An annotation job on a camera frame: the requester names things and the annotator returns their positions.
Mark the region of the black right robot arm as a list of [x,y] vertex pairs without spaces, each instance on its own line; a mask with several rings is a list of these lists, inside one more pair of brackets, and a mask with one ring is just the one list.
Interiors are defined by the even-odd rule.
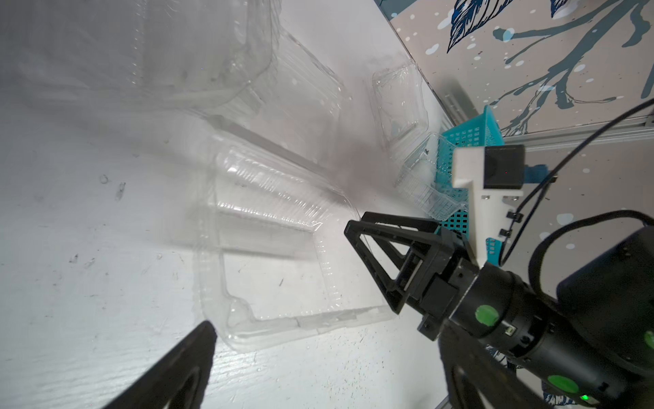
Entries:
[[[555,298],[541,287],[556,240],[619,218],[641,228],[571,274]],[[390,306],[422,315],[438,341],[453,407],[539,399],[490,349],[588,408],[653,404],[653,220],[612,211],[560,228],[534,250],[528,279],[477,262],[467,239],[431,219],[367,212],[345,236]]]

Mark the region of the teal plastic basket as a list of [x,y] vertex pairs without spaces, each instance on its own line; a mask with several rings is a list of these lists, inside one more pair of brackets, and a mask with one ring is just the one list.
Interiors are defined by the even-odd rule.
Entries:
[[504,145],[502,133],[490,107],[479,116],[446,131],[438,154],[441,176],[446,187],[463,196],[463,208],[454,213],[444,226],[461,233],[472,246],[479,264],[500,264],[500,252],[506,238],[500,235],[510,221],[507,213],[507,190],[485,186],[486,150]]

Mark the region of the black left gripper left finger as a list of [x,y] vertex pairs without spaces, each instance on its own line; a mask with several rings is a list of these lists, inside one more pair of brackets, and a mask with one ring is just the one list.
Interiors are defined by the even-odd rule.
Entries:
[[108,408],[199,408],[209,383],[217,333],[207,320],[195,327]]

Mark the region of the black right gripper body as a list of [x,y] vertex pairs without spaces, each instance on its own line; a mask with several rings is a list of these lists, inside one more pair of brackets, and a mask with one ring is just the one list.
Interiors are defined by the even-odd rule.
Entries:
[[434,233],[410,231],[400,274],[398,310],[408,306],[422,317],[417,330],[436,340],[477,269],[467,238],[446,228]]

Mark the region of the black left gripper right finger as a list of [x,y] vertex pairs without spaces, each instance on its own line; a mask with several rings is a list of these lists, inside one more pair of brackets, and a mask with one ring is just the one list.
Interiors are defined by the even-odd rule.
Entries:
[[444,323],[438,344],[454,408],[483,408],[487,402],[494,408],[549,407],[457,325]]

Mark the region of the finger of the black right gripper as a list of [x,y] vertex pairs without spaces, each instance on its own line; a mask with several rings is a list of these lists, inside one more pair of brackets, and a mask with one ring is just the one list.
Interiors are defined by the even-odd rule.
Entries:
[[357,222],[357,237],[370,236],[397,243],[442,243],[441,225],[431,218],[367,211]]
[[[357,220],[347,223],[344,234],[358,254],[359,258],[371,274],[373,281],[393,313],[399,314],[405,305],[419,310],[417,297],[410,294],[410,285],[418,276],[418,271],[424,262],[424,243],[412,241],[397,243],[393,240],[383,240],[370,236],[357,237]],[[376,255],[368,247],[371,240],[384,254],[388,262],[397,270],[392,277]]]

